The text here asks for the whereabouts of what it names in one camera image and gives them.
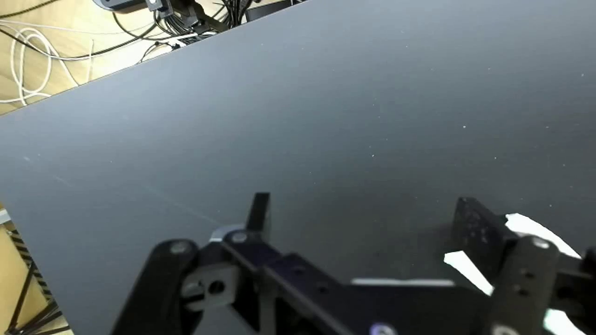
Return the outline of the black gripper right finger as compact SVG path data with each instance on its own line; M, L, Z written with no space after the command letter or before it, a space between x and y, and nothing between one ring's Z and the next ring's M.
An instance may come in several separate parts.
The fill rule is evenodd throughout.
M550 309L565 311L587 335L596 335L596 253L563 255L552 242L516 236L505 216L475 197L461 197L451 238L494 285L479 320L481 335L552 335Z

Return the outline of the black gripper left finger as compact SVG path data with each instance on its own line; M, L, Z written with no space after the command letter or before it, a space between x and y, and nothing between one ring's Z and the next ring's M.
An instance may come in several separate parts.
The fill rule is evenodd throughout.
M233 309L252 331L259 331L258 290L224 242L263 236L269 207L271 194L258 192L248 220L218 227L204 248L189 238L157 244L112 335L194 335L204 315L220 307Z

